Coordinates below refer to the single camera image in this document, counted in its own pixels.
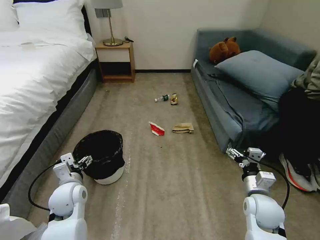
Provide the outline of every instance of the white bedsheet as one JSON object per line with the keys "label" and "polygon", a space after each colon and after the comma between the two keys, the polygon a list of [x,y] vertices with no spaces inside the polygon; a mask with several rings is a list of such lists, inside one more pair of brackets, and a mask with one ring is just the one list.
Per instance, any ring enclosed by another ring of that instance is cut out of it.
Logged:
{"label": "white bedsheet", "polygon": [[0,187],[95,58],[92,42],[68,35],[0,33]]}

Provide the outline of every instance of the floor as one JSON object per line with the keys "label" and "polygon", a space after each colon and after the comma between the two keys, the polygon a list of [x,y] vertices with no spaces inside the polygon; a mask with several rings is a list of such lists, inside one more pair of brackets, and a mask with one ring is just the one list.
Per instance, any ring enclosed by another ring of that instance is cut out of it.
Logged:
{"label": "floor", "polygon": [[[154,102],[171,93],[179,105]],[[165,135],[152,134],[148,121]],[[194,133],[171,132],[179,122],[192,122]],[[190,74],[137,74],[133,84],[99,85],[57,158],[102,129],[122,134],[125,172],[108,186],[85,176],[88,239],[244,239],[242,171],[219,151]],[[277,179],[272,197],[281,204],[285,183]],[[57,186],[49,172],[36,202],[46,206]],[[319,238],[320,194],[291,188],[285,212],[288,239]],[[33,208],[29,220],[46,222],[47,212]]]}

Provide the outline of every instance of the brown teddy bear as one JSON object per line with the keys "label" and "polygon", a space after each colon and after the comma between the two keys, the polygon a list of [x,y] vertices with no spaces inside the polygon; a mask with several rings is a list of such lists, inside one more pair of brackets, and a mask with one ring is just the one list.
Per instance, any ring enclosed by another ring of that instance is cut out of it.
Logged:
{"label": "brown teddy bear", "polygon": [[223,42],[218,42],[210,48],[209,59],[212,63],[218,64],[230,57],[240,53],[239,45],[236,43],[237,38],[225,38]]}

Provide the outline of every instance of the crumpled paper bag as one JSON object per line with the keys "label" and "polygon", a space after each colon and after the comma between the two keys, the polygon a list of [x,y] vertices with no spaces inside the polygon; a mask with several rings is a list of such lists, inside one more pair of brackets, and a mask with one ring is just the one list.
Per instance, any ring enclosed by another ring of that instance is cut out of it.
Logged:
{"label": "crumpled paper bag", "polygon": [[192,123],[178,123],[174,125],[172,131],[175,133],[193,133],[194,128]]}

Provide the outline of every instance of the gray sofa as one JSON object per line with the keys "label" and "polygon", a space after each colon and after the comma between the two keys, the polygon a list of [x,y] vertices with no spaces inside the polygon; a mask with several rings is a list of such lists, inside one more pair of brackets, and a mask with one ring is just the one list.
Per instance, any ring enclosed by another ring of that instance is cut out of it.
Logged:
{"label": "gray sofa", "polygon": [[257,50],[285,64],[306,70],[316,51],[290,39],[255,30],[198,29],[191,74],[219,148],[261,147],[270,142],[278,114],[209,62],[209,47],[226,37],[237,37],[242,52]]}

